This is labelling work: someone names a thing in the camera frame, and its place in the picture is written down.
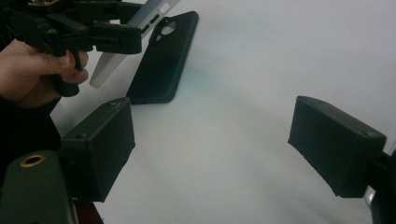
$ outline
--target black phone case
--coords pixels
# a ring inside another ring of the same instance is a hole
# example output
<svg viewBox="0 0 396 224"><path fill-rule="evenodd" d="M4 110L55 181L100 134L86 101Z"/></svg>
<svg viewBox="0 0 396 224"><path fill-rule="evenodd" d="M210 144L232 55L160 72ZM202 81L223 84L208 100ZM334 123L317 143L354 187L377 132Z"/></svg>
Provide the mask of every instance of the black phone case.
<svg viewBox="0 0 396 224"><path fill-rule="evenodd" d="M198 20L198 14L191 11L164 18L153 29L126 94L132 105L164 104L174 99ZM174 30L166 33L169 27Z"/></svg>

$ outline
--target white table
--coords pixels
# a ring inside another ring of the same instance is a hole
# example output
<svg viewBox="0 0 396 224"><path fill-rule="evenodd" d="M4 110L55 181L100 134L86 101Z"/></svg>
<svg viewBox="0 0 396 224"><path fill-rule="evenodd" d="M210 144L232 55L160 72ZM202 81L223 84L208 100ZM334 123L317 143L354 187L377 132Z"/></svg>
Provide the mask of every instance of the white table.
<svg viewBox="0 0 396 224"><path fill-rule="evenodd" d="M395 147L396 3L181 0L169 15L191 10L200 21L176 98L132 106L136 147L96 204L105 223L371 223L363 199L335 197L287 141L306 95ZM142 55L100 89L87 82L62 99L52 113L60 133L123 97Z"/></svg>

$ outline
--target white surface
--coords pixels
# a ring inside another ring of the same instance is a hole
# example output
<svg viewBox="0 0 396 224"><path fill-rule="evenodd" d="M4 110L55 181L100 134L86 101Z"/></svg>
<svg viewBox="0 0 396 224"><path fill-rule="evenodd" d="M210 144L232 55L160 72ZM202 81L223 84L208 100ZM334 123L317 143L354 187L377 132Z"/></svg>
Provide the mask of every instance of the white surface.
<svg viewBox="0 0 396 224"><path fill-rule="evenodd" d="M336 198L287 140L306 95L376 128L390 150L396 3L182 0L170 15L191 10L200 21L177 96L132 107L136 148L97 204L105 223L371 223L362 199ZM99 54L90 57L92 72ZM52 114L61 134L124 96L141 57L62 99Z"/></svg>

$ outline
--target brass ring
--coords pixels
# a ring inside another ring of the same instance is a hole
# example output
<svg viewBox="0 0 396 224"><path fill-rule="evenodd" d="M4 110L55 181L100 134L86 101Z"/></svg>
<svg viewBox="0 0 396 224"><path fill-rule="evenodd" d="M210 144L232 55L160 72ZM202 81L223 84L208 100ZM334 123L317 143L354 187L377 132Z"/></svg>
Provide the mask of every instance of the brass ring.
<svg viewBox="0 0 396 224"><path fill-rule="evenodd" d="M33 155L33 156L30 156L30 157L24 159L23 161L21 161L20 167L22 167L22 168L33 167L33 166L40 164L45 159L46 159L46 156L44 156L44 155L40 155L40 154Z"/></svg>

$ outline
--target hand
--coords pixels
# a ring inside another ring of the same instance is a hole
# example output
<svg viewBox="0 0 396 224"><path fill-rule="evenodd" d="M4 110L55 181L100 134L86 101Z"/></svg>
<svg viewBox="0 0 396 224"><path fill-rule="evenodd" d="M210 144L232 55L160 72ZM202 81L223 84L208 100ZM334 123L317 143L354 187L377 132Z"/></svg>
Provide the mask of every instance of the hand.
<svg viewBox="0 0 396 224"><path fill-rule="evenodd" d="M81 66L88 54L80 52ZM73 54L60 58L14 40L0 52L0 97L22 108L45 105L60 97L48 75L59 75L63 81L80 84L88 79L87 70L75 69Z"/></svg>

